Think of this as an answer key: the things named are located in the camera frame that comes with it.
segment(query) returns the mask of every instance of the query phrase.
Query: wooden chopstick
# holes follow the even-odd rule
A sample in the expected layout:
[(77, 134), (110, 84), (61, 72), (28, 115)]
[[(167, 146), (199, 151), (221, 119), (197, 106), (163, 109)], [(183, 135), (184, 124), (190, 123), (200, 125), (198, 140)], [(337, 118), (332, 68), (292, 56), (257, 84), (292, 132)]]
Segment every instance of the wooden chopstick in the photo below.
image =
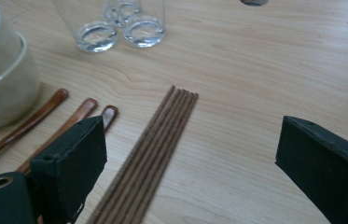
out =
[(139, 203), (151, 202), (197, 98), (170, 89), (88, 223), (142, 221), (147, 206)]
[(58, 105), (60, 105), (69, 96), (66, 89), (57, 90), (54, 95), (30, 118), (28, 118), (22, 125), (20, 125), (13, 132), (8, 134), (2, 140), (0, 140), (0, 151), (9, 144), (19, 140), (30, 132), (37, 124), (39, 124), (45, 117), (47, 117)]
[(70, 127), (72, 127), (75, 123), (78, 121), (83, 120), (86, 118), (98, 105), (96, 100), (92, 98), (87, 98), (81, 106), (77, 109), (77, 111), (65, 122), (63, 126), (54, 134), (51, 136), (51, 138), (45, 142), (40, 148), (37, 149), (37, 151), (34, 152), (18, 169), (18, 172), (21, 172), (23, 174), (27, 174), (30, 172), (30, 161), (43, 149), (45, 149), (48, 145), (50, 145), (55, 139), (57, 139), (61, 134), (66, 132)]

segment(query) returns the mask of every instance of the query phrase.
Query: glass cup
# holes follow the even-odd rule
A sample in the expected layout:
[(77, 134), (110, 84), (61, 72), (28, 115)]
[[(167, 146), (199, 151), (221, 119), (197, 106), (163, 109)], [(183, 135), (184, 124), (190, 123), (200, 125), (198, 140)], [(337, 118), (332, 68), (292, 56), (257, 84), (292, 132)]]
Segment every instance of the glass cup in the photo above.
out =
[(121, 27), (130, 45), (147, 48), (165, 37), (164, 4), (164, 0), (107, 0), (104, 15)]
[(99, 0), (52, 0), (77, 46), (86, 52), (100, 52), (112, 48), (118, 34), (114, 21), (103, 15)]

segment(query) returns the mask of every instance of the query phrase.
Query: light wood grain surface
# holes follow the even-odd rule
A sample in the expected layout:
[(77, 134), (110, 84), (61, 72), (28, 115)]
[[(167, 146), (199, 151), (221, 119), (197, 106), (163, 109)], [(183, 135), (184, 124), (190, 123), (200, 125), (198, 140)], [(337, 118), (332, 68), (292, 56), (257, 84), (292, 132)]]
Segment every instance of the light wood grain surface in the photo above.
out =
[[(160, 45), (136, 49), (120, 35), (100, 54), (76, 48), (49, 0), (0, 0), (0, 9), (35, 56), (43, 82), (36, 107), (59, 88), (70, 93), (0, 154), (0, 174), (18, 168), (87, 97), (100, 105), (95, 115), (117, 106), (107, 164), (78, 220), (85, 223), (175, 85), (200, 98), (144, 223), (328, 223), (274, 162), (283, 115), (348, 140), (348, 0), (166, 0)], [(0, 139), (19, 124), (1, 128)]]

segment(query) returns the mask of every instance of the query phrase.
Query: table surface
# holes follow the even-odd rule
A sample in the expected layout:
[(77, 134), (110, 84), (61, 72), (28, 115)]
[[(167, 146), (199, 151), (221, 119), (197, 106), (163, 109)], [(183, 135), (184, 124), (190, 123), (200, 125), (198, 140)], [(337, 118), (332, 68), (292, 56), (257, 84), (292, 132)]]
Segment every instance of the table surface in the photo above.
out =
[[(275, 164), (284, 115), (348, 140), (348, 0), (167, 0), (167, 36), (79, 51), (51, 1), (0, 0), (25, 35), (42, 79), (36, 107), (59, 88), (70, 98), (0, 154), (13, 171), (87, 97), (115, 105), (107, 164), (78, 223), (85, 223), (172, 85), (200, 99), (144, 223), (328, 223)], [(0, 139), (21, 122), (0, 128)]]

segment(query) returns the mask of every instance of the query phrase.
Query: glass base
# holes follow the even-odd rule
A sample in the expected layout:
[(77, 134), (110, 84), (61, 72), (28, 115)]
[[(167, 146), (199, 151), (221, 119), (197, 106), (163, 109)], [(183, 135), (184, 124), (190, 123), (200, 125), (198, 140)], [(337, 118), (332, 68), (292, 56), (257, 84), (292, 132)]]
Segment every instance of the glass base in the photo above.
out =
[(118, 41), (116, 25), (94, 21), (84, 25), (76, 36), (77, 46), (86, 52), (96, 53), (112, 48)]
[(136, 18), (126, 24), (124, 37), (134, 47), (149, 48), (161, 42), (165, 29), (156, 18)]

